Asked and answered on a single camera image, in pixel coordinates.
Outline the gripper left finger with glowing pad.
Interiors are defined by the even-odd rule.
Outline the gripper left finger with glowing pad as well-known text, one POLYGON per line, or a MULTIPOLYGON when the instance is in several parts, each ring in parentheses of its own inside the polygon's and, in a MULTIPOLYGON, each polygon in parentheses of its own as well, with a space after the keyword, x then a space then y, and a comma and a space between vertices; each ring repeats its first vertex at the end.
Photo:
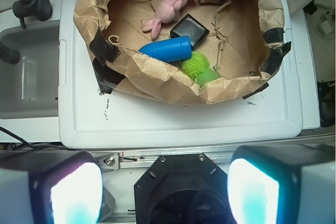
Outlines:
POLYGON ((97 223, 102 198, 88 152, 1 152, 1 223, 97 223))

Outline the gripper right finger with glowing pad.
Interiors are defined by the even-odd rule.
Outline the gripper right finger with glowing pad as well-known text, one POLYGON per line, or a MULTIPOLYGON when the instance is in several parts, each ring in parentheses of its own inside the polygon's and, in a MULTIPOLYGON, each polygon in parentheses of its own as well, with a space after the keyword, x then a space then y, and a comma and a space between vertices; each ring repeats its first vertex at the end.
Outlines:
POLYGON ((240 146, 227 193, 237 223, 335 223, 335 147, 240 146))

